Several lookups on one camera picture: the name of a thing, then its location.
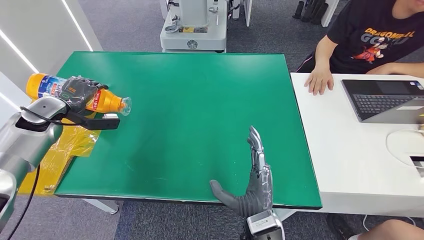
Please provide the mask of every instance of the laptop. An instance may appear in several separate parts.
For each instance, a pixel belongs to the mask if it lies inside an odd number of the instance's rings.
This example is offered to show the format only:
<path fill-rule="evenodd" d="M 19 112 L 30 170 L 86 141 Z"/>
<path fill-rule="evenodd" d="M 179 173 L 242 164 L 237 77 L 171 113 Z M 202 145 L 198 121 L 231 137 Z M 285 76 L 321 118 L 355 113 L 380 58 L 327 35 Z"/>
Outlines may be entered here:
<path fill-rule="evenodd" d="M 424 123 L 424 87 L 415 80 L 341 81 L 362 123 Z"/>

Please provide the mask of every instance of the yellow plastic bag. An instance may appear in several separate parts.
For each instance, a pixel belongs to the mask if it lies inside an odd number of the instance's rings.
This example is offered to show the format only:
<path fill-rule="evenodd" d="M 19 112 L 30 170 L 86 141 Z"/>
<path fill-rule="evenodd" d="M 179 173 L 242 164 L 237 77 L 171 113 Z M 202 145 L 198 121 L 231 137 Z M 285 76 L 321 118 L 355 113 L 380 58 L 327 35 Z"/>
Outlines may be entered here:
<path fill-rule="evenodd" d="M 67 119 L 63 119 L 62 122 L 72 123 Z M 74 156 L 88 157 L 100 132 L 100 130 L 90 131 L 81 126 L 64 126 L 59 140 L 51 146 L 41 161 L 35 194 L 52 195 Z M 19 188 L 20 194 L 29 194 L 31 192 L 35 176 L 36 171 L 26 175 Z"/>

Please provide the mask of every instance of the black t-shirt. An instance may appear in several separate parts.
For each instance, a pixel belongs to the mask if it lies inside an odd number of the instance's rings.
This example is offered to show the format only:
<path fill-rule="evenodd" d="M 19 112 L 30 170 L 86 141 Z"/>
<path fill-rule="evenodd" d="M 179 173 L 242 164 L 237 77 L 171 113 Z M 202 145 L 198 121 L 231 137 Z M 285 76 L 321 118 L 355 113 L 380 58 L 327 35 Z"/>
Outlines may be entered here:
<path fill-rule="evenodd" d="M 424 12 L 396 19 L 396 0 L 352 0 L 327 33 L 332 73 L 365 74 L 424 46 Z"/>

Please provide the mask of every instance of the laptop keyboard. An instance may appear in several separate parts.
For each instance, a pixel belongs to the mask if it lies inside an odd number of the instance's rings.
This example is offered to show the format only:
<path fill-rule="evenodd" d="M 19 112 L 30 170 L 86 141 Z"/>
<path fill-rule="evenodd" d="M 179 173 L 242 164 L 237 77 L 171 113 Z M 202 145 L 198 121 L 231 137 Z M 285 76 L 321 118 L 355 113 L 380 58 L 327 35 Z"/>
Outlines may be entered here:
<path fill-rule="evenodd" d="M 358 111 L 363 114 L 379 114 L 411 99 L 424 99 L 424 96 L 361 95 L 353 94 Z"/>

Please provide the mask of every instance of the gray robotic hand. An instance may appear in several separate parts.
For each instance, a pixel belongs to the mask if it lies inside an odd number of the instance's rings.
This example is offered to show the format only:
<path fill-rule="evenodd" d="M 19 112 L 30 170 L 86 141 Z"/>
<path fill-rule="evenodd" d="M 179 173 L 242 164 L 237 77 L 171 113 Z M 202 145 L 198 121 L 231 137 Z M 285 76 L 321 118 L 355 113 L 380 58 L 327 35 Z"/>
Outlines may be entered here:
<path fill-rule="evenodd" d="M 211 180 L 213 195 L 223 204 L 233 209 L 242 217 L 250 217 L 273 207 L 273 180 L 271 167 L 265 161 L 264 147 L 258 131 L 251 126 L 247 142 L 251 149 L 251 164 L 249 184 L 246 194 L 234 196 L 223 190 L 220 183 Z"/>

